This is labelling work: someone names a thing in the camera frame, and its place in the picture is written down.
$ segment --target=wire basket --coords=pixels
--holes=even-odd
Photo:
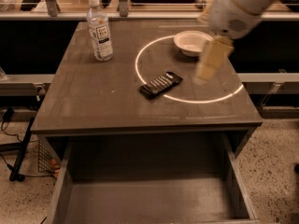
[[[39,142],[38,145],[38,172],[43,174],[52,174],[55,172],[54,167],[51,166],[50,161],[52,156],[46,150],[45,146]]]

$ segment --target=gray drawer bottom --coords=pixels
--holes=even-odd
[[[223,133],[70,142],[48,223],[258,223]]]

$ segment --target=black tripod leg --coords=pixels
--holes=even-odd
[[[29,121],[29,125],[28,125],[28,128],[27,128],[26,134],[24,136],[24,139],[21,142],[21,147],[20,147],[20,150],[19,150],[19,153],[18,153],[18,157],[17,157],[17,159],[15,161],[15,164],[13,166],[14,172],[11,172],[10,177],[9,177],[10,181],[18,180],[18,181],[22,182],[23,179],[24,179],[24,175],[20,175],[19,170],[21,168],[21,163],[22,163],[22,160],[24,159],[26,149],[27,149],[28,143],[30,141],[30,137],[31,137],[30,129],[31,129],[31,126],[32,126],[34,120],[35,120],[34,118],[31,118],[30,121]]]

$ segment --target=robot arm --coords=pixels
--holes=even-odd
[[[277,0],[214,0],[209,26],[217,35],[238,39],[261,21],[264,11]]]

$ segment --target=black metal stand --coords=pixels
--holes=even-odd
[[[17,180],[19,182],[22,182],[23,179],[25,178],[24,175],[19,174],[19,170],[21,168],[21,163],[25,156],[26,149],[28,147],[28,143],[30,141],[30,137],[31,137],[30,129],[31,129],[31,126],[32,126],[34,120],[35,120],[34,118],[30,119],[26,134],[25,134],[22,142],[0,145],[0,152],[19,150],[17,159],[15,160],[15,164],[13,166],[13,171],[11,172],[10,177],[9,177],[10,181]]]

